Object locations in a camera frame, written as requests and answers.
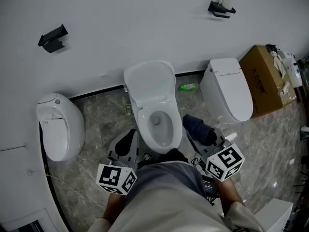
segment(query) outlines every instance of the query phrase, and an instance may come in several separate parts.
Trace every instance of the sneaker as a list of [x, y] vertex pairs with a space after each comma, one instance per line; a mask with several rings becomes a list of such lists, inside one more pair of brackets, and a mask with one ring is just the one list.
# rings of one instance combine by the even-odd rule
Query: sneaker
[[153, 159], [154, 159], [154, 157], [152, 156], [152, 154], [150, 154], [149, 152], [145, 152], [145, 153], [143, 154], [143, 158], [144, 158], [144, 160], [153, 160]]

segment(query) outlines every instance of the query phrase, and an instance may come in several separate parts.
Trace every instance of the white cable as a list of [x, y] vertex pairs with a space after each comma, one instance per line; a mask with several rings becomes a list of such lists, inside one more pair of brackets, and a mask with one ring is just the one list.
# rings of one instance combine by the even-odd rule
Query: white cable
[[58, 178], [58, 177], [56, 177], [56, 176], [52, 176], [52, 175], [46, 175], [46, 174], [39, 174], [39, 175], [43, 175], [43, 176], [46, 176], [46, 177], [52, 177], [52, 178], [55, 178], [55, 179], [57, 179], [57, 180], [61, 180], [62, 182], [66, 183], [68, 186], [70, 186], [74, 191], [76, 191], [77, 193], [79, 193], [80, 195], [82, 195], [84, 198], [90, 200], [90, 201], [93, 202], [93, 203], [96, 203], [97, 205], [100, 205], [100, 206], [103, 206], [103, 207], [106, 208], [105, 205], [99, 204], [98, 202], [96, 202], [96, 201], [94, 201], [94, 200], [92, 200], [92, 199], [86, 197], [85, 195], [81, 194], [78, 190], [76, 190], [74, 187], [72, 187], [68, 182], [64, 181], [63, 179], [60, 179], [60, 178]]

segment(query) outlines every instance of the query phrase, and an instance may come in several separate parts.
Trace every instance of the marble floor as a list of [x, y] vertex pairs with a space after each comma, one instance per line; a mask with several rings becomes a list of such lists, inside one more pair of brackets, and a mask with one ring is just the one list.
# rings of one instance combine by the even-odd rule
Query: marble floor
[[[246, 122], [227, 125], [212, 119], [199, 90], [179, 92], [180, 84], [199, 83], [202, 75], [176, 78], [176, 100], [181, 117], [185, 114], [201, 118], [205, 124], [220, 128], [225, 136], [237, 133], [238, 145], [245, 162], [239, 173], [232, 177], [246, 206], [256, 213], [272, 198], [295, 202], [298, 196], [293, 185], [299, 184], [301, 156], [307, 154], [307, 142], [300, 142], [299, 127], [306, 123], [301, 103], [292, 102], [283, 109]], [[66, 162], [48, 161], [60, 206], [74, 232], [85, 232], [97, 217], [101, 217], [108, 193], [96, 185], [98, 164], [107, 156], [110, 142], [120, 133], [136, 128], [134, 116], [125, 113], [129, 103], [123, 89], [91, 96], [74, 102], [85, 119], [86, 138], [83, 150]], [[194, 150], [183, 131], [179, 150], [189, 160]], [[215, 208], [220, 212], [219, 204]]]

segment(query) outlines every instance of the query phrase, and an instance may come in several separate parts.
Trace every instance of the white toilet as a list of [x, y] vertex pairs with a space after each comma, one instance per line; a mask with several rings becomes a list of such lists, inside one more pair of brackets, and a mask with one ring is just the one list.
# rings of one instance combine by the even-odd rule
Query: white toilet
[[47, 156], [53, 161], [77, 156], [85, 139], [81, 111], [68, 98], [53, 93], [40, 99], [36, 112]]
[[237, 59], [212, 59], [200, 90], [210, 115], [219, 122], [232, 124], [250, 119], [252, 97]]
[[166, 154], [180, 144], [183, 127], [175, 98], [175, 72], [171, 63], [150, 61], [125, 69], [135, 120], [145, 143]]

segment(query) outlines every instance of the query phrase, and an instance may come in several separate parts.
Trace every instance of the wall-mounted holder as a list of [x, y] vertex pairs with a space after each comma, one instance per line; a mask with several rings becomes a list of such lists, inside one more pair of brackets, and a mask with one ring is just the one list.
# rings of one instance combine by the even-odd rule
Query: wall-mounted holder
[[211, 1], [208, 11], [211, 12], [215, 17], [220, 17], [220, 18], [230, 18], [228, 15], [223, 15], [223, 14], [217, 14], [217, 13], [236, 13], [236, 10], [234, 8], [232, 8], [231, 10], [226, 9], [225, 7], [223, 7], [221, 4], [219, 4], [218, 2], [213, 2]]
[[59, 38], [67, 34], [67, 30], [62, 24], [61, 27], [49, 32], [46, 35], [42, 35], [38, 45], [43, 46], [47, 52], [53, 53], [64, 47], [62, 41], [59, 41]]

